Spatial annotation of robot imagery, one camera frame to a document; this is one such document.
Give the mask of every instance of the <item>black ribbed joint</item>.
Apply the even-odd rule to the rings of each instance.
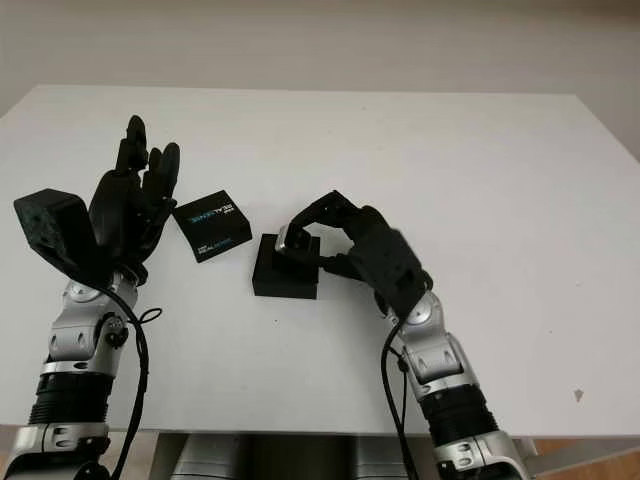
[[[441,390],[420,402],[436,447],[498,430],[477,385]]]
[[[40,375],[29,425],[61,422],[104,422],[113,377],[101,373]]]

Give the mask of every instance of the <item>small black box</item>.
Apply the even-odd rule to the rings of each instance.
[[[262,235],[253,270],[253,293],[263,297],[315,299],[318,267],[287,263],[287,259],[279,258],[280,254],[275,251],[277,238],[270,233]],[[320,237],[311,237],[310,254],[320,255]]]
[[[173,211],[198,263],[251,240],[249,221],[224,190]]]

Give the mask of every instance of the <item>robotic arm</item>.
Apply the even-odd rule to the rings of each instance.
[[[143,262],[176,205],[171,196],[180,162],[175,143],[150,154],[146,143],[144,123],[134,116],[116,167],[100,180],[88,211],[76,195],[51,189],[14,202],[31,248],[70,280],[49,334],[29,425],[18,431],[5,479],[106,480],[122,472],[140,421],[149,362],[141,327],[149,319],[146,314],[138,319],[132,308],[137,287],[147,280]],[[127,323],[136,332],[140,383],[123,451],[110,476],[98,459],[109,445],[107,399],[128,338]]]
[[[343,229],[353,247],[346,255],[314,257],[311,235],[304,230],[311,223]],[[333,191],[280,230],[276,251],[290,261],[317,265],[373,288],[378,306],[393,325],[382,350],[381,368],[409,478],[417,474],[386,374],[396,337],[402,343],[402,364],[429,423],[443,480],[530,478],[512,439],[487,409],[460,343],[445,330],[431,277],[401,233],[390,228],[377,210],[358,208]]]

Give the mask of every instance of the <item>black wire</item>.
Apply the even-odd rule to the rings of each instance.
[[[403,373],[403,386],[402,386],[402,420],[400,422],[400,425],[402,425],[402,430],[404,431],[404,425],[405,425],[405,419],[407,417],[407,370],[408,370],[408,365],[405,362],[404,358],[402,358],[402,355],[400,355],[400,353],[398,353],[398,351],[393,348],[393,347],[389,347],[389,351],[391,353],[393,353],[396,358],[398,359],[398,368],[400,369],[400,371]]]
[[[127,433],[124,437],[122,450],[120,450],[118,463],[116,464],[115,468],[113,469],[113,473],[111,474],[111,480],[119,480],[120,475],[122,474],[122,470],[124,469],[124,465],[127,461],[127,456],[129,455],[131,443],[133,442],[133,439],[138,432],[138,427],[140,426],[140,420],[142,419],[142,408],[144,406],[144,394],[147,391],[147,380],[149,378],[149,347],[147,345],[147,338],[145,337],[142,325],[158,318],[162,314],[162,309],[150,308],[142,314],[140,319],[138,319],[127,302],[125,302],[124,299],[114,291],[108,288],[101,287],[100,285],[90,285],[86,282],[81,283],[84,283],[88,287],[98,290],[100,293],[103,293],[111,300],[113,300],[127,316],[128,322],[133,326],[133,329],[136,332],[136,350],[138,351],[138,358],[140,360],[140,377],[138,378],[138,390],[136,391],[136,398],[133,402],[131,419],[129,420]]]
[[[405,420],[407,418],[407,371],[404,370],[402,373],[404,380],[402,386],[402,421],[400,425],[402,425],[402,431],[404,432]]]
[[[382,386],[384,388],[384,394],[387,397],[387,403],[389,404],[389,410],[391,411],[391,416],[393,417],[393,423],[396,426],[398,440],[400,441],[400,450],[402,451],[402,459],[404,461],[405,469],[407,470],[407,475],[411,480],[419,480],[418,472],[416,470],[415,463],[413,462],[413,456],[411,455],[411,450],[409,449],[409,444],[407,443],[407,437],[404,434],[404,422],[400,422],[398,410],[393,400],[393,394],[391,393],[391,387],[389,386],[389,372],[387,371],[387,357],[389,356],[389,352],[392,351],[394,355],[399,356],[398,352],[391,346],[391,342],[393,342],[394,338],[403,325],[404,320],[400,320],[389,332],[389,335],[387,336],[384,345],[382,346],[382,354],[380,355],[380,370],[382,373]]]

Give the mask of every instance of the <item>white table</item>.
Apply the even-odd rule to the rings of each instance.
[[[44,187],[88,202],[132,113],[151,145],[180,144],[180,202],[224,188],[254,234],[196,264],[168,222],[137,307],[165,310],[142,428],[393,432],[389,326],[366,286],[321,273],[316,301],[252,293],[261,233],[337,188],[403,231],[503,429],[640,433],[640,166],[576,97],[78,86],[38,87],[0,120],[0,423],[28,417],[65,284],[11,202]],[[137,375],[129,345],[112,427]],[[407,428],[426,431],[415,402]]]

